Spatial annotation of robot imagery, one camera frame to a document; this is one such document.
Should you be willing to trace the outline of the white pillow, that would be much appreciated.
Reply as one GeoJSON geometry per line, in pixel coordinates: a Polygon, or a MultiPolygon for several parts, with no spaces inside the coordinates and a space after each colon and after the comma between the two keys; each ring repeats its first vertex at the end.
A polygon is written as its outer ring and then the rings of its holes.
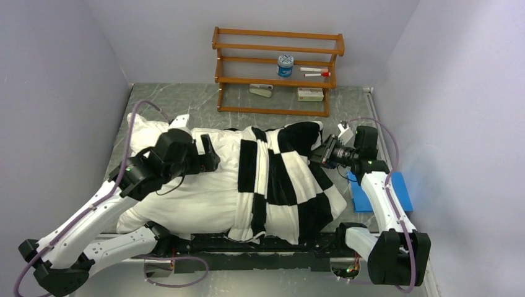
{"type": "Polygon", "coordinates": [[[199,153],[207,134],[220,158],[209,173],[175,178],[161,190],[122,213],[117,233],[130,233],[153,221],[172,233],[222,233],[250,226],[252,201],[238,191],[242,131],[195,127],[191,130],[199,153]]]}

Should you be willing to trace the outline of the black white checkered pillowcase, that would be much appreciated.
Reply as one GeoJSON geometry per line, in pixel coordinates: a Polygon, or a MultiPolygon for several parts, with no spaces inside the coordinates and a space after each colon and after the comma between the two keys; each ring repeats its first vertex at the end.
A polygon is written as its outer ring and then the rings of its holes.
{"type": "Polygon", "coordinates": [[[323,124],[302,121],[276,129],[230,128],[239,141],[234,223],[227,236],[255,242],[265,236],[298,245],[337,219],[347,201],[324,170],[309,161],[320,147],[323,124]]]}

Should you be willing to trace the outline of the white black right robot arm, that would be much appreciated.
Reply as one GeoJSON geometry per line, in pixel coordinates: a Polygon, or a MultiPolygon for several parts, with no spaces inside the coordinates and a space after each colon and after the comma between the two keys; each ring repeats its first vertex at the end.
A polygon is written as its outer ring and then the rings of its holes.
{"type": "Polygon", "coordinates": [[[403,210],[391,183],[393,171],[377,158],[377,141],[377,128],[358,126],[353,147],[331,134],[310,160],[330,169],[348,167],[378,222],[379,236],[363,224],[341,223],[330,247],[338,256],[354,253],[365,260],[372,284],[393,285],[409,293],[423,284],[431,241],[426,233],[417,231],[403,210]]]}

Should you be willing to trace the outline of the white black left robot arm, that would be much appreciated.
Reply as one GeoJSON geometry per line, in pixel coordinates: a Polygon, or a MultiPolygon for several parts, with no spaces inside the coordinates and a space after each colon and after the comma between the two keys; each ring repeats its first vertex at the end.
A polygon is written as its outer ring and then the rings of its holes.
{"type": "Polygon", "coordinates": [[[187,130],[169,129],[154,146],[125,157],[67,222],[44,238],[25,240],[19,252],[48,296],[69,295],[97,272],[127,258],[166,256],[173,236],[152,221],[104,243],[95,238],[109,222],[172,179],[213,172],[219,161],[207,134],[195,140],[187,130]],[[198,144],[204,147],[202,153],[197,150],[198,144]]]}

